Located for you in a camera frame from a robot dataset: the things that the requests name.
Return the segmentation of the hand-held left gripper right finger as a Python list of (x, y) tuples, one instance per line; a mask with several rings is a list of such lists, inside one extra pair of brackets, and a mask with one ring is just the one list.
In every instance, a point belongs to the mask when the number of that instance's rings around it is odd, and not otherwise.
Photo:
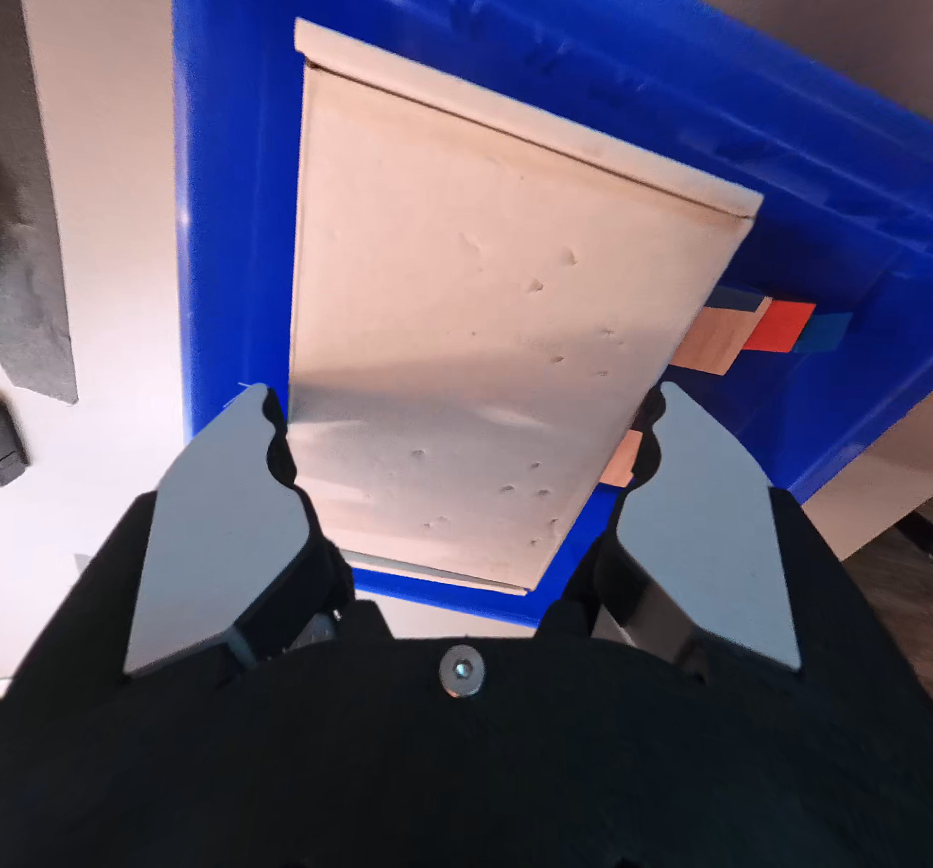
[(678, 385), (659, 394), (659, 467), (626, 496), (619, 545), (694, 626), (799, 671), (767, 475)]

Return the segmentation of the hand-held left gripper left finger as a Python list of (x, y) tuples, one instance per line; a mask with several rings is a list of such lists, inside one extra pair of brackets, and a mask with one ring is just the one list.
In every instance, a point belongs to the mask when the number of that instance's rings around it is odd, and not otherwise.
[(267, 385), (245, 387), (159, 481), (125, 674), (217, 645), (244, 667), (257, 664), (240, 618), (311, 532), (294, 481), (279, 481), (269, 466), (280, 414)]

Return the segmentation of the wooden block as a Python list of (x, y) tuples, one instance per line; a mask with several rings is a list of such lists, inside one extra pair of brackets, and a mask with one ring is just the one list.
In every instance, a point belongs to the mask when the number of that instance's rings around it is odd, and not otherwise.
[(670, 365), (723, 375), (729, 371), (772, 303), (764, 298), (754, 311), (705, 306), (670, 360)]
[(628, 430), (599, 479), (602, 485), (625, 488), (634, 478), (635, 464), (643, 433)]

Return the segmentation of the red block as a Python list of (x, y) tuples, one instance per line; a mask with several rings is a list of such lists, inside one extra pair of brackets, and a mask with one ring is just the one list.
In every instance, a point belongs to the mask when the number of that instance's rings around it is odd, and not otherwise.
[(743, 344), (745, 351), (787, 354), (793, 351), (812, 317), (815, 304), (771, 299)]

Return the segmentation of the white cardboard box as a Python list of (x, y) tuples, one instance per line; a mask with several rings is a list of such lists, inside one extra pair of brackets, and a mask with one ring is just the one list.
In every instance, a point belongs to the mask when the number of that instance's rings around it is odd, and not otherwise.
[(356, 567), (534, 590), (763, 195), (303, 19), (288, 441)]

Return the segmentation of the blue plastic bin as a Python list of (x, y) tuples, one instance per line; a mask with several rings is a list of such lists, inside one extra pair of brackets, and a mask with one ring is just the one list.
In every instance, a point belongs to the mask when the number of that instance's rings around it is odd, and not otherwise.
[(186, 429), (287, 381), (297, 18), (754, 188), (730, 283), (841, 344), (674, 380), (805, 502), (931, 393), (931, 120), (700, 0), (172, 0)]

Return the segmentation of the small black device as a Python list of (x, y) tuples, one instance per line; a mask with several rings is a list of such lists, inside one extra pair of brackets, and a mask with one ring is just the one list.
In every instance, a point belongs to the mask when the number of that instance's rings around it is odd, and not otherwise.
[(6, 401), (1, 399), (1, 487), (23, 476), (30, 465), (17, 422)]

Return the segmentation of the grey fleece jacket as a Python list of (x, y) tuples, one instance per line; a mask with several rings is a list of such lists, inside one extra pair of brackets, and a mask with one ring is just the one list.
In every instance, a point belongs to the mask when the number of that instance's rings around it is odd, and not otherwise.
[(21, 0), (1, 0), (1, 362), (18, 387), (78, 401), (60, 231)]

